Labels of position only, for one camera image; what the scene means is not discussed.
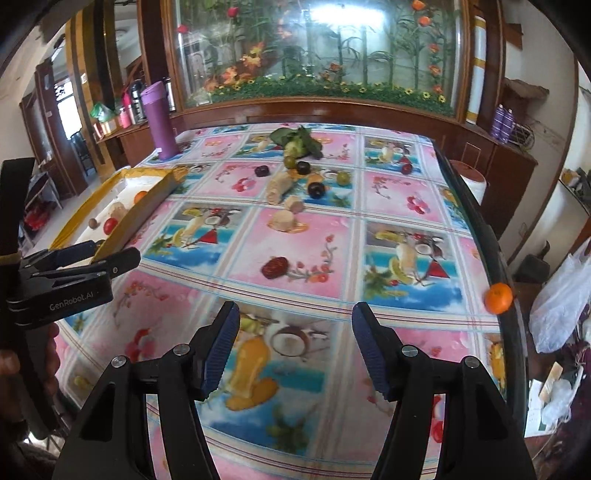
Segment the operator left hand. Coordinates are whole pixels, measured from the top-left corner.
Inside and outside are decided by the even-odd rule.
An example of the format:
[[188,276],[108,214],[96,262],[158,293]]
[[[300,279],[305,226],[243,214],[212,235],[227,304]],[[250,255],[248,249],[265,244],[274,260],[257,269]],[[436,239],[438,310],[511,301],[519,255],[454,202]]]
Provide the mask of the operator left hand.
[[20,362],[14,384],[24,418],[32,431],[47,435],[58,428],[53,398],[47,394],[45,381],[46,346],[52,323],[35,329],[23,329],[8,323],[1,332],[1,348],[13,351]]

